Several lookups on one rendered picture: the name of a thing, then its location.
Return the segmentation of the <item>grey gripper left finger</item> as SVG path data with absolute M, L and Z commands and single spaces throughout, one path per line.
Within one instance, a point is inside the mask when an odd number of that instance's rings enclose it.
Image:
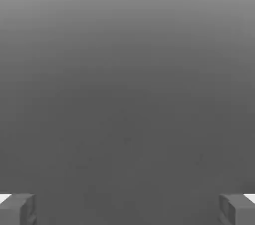
M 0 194 L 0 225 L 37 225 L 36 195 Z

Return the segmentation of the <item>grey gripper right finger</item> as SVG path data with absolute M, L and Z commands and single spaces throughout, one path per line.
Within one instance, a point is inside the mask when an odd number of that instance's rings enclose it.
M 255 225 L 255 194 L 220 194 L 221 225 Z

